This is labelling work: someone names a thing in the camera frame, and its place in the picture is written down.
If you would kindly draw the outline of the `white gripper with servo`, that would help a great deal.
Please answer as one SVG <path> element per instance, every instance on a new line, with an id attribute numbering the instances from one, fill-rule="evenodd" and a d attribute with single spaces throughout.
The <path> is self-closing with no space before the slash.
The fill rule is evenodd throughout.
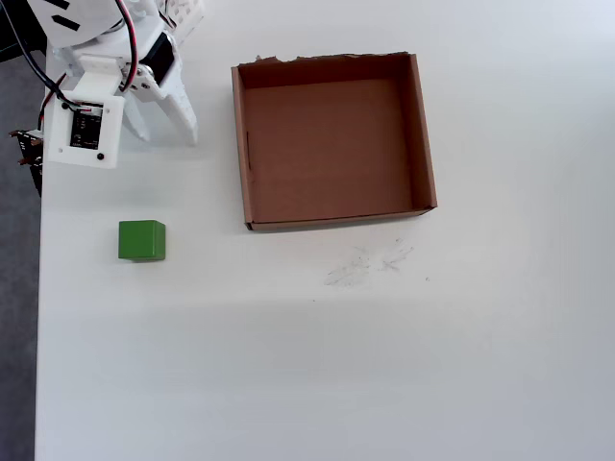
<path id="1" fill-rule="evenodd" d="M 54 13 L 52 47 L 77 76 L 68 101 L 124 96 L 123 123 L 146 142 L 150 131 L 136 98 L 164 101 L 164 111 L 184 141 L 197 144 L 197 117 L 179 71 L 175 39 L 162 14 Z"/>

